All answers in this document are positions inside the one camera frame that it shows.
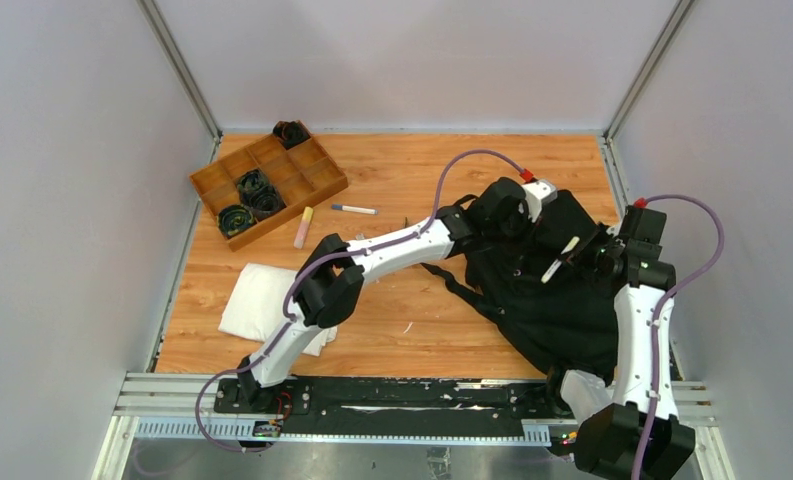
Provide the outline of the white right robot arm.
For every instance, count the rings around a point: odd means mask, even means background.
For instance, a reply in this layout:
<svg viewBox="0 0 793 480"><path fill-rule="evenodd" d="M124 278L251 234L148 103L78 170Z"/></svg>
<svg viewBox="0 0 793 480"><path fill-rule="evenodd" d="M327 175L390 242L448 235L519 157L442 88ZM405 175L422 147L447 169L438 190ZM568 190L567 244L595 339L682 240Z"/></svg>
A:
<svg viewBox="0 0 793 480"><path fill-rule="evenodd" d="M574 414L575 466L604 479L671 479L695 447L693 428L681 424L670 385L668 291L674 266L660 261L662 212L630 206L616 230L605 225L574 239L562 263L609 288L618 325L613 385L569 370L543 390L556 417Z"/></svg>

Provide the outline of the blue white marker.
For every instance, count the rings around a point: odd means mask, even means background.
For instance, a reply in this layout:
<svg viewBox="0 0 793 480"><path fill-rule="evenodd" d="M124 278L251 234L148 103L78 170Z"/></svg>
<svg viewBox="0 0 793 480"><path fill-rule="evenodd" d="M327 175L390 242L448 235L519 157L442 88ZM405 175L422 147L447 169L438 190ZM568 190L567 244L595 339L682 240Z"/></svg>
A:
<svg viewBox="0 0 793 480"><path fill-rule="evenodd" d="M343 212L350 212L350 213L357 213L363 215L378 215L379 211L373 208L365 208L365 207L358 207L358 206L350 206L344 204L332 204L332 210L336 211L343 211Z"/></svg>

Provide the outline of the black backpack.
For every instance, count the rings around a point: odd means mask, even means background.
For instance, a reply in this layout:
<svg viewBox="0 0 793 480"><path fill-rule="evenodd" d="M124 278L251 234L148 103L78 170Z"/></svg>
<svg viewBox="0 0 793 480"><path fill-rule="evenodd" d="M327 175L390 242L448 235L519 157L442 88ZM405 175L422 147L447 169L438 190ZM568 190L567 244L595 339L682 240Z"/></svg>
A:
<svg viewBox="0 0 793 480"><path fill-rule="evenodd" d="M467 253L464 282L436 265L423 267L494 323L537 370L582 370L611 383L618 323L610 290L593 286L567 267L548 282L541 280L570 239L596 228L574 195L561 190L524 238Z"/></svg>

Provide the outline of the yellow white pen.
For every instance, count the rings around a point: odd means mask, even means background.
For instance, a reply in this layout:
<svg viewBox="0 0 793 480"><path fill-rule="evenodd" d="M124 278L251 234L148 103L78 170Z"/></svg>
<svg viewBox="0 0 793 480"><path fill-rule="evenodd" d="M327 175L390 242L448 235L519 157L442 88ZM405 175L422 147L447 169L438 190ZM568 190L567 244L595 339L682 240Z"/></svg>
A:
<svg viewBox="0 0 793 480"><path fill-rule="evenodd" d="M562 267L568 256L573 252L575 247L580 242L579 236L573 236L566 246L561 250L560 254L556 257L556 259L549 265L547 270L541 276L540 281L543 284L548 283L552 277L557 273L557 271Z"/></svg>

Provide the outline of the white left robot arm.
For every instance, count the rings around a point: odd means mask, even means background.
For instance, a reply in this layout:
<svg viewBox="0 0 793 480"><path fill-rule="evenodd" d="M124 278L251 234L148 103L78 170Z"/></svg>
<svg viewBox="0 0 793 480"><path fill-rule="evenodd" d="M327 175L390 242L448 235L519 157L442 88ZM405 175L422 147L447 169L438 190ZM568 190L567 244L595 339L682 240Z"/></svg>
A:
<svg viewBox="0 0 793 480"><path fill-rule="evenodd" d="M347 320L363 288L391 273L465 255L523 236L537 222L556 188L502 177L466 205L437 209L421 223L368 240L325 237L278 301L282 322L236 369L240 400L255 413L270 411L278 386L319 334Z"/></svg>

